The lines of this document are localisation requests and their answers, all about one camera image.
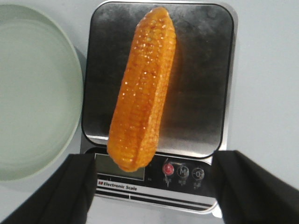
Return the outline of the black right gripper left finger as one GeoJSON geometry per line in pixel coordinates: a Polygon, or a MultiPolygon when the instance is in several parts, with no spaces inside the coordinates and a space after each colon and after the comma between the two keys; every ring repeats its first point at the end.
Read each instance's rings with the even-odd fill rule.
{"type": "Polygon", "coordinates": [[[96,190],[93,154],[71,154],[4,224],[84,224],[96,190]]]}

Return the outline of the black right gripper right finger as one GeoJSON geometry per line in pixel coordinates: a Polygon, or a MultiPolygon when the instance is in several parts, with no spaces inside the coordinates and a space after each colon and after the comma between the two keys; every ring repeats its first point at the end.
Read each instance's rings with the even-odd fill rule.
{"type": "Polygon", "coordinates": [[[211,177],[224,223],[299,222],[299,191],[241,152],[215,152],[211,177]]]}

